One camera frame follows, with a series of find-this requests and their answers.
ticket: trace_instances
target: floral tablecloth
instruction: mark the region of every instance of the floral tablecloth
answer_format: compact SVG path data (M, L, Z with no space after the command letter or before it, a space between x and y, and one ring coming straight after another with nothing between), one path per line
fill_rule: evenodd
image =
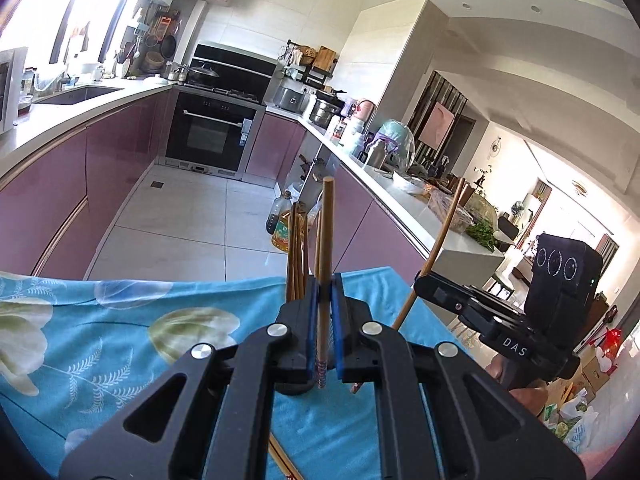
M346 273L343 281L345 293L385 324L409 293L389 268ZM56 476L65 453L191 346L241 342L273 322L283 302L282 278L63 282L0 274L0 405ZM455 342L423 304L401 331L429 346ZM371 384L354 396L331 372L324 390L276 394L271 429L307 480L380 478ZM271 459L267 478L282 478Z

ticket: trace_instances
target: oven door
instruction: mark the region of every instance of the oven door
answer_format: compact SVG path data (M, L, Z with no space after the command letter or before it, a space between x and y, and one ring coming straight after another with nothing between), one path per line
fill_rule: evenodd
M241 159L255 110L180 92L166 156L229 171L244 171Z

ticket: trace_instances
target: built-in oven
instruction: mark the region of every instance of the built-in oven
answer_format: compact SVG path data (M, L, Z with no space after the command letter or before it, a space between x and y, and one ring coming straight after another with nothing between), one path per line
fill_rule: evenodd
M180 88L164 163L184 170L241 178L265 107Z

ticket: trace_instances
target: person's arm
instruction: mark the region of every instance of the person's arm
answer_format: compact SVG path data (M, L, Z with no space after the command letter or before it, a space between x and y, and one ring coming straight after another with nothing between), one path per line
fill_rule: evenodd
M495 380L499 380L505 361L505 357L496 354L491 359L488 367L485 368L487 373ZM545 381L540 379L533 381L527 388L517 388L510 390L509 393L535 416L538 416L545 409L546 400L549 396Z

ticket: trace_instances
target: ceiling lamp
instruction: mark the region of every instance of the ceiling lamp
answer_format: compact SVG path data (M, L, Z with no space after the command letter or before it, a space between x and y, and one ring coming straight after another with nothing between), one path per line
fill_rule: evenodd
M580 184L577 180L572 180L571 183L574 185L575 192L580 196L587 196L587 189Z

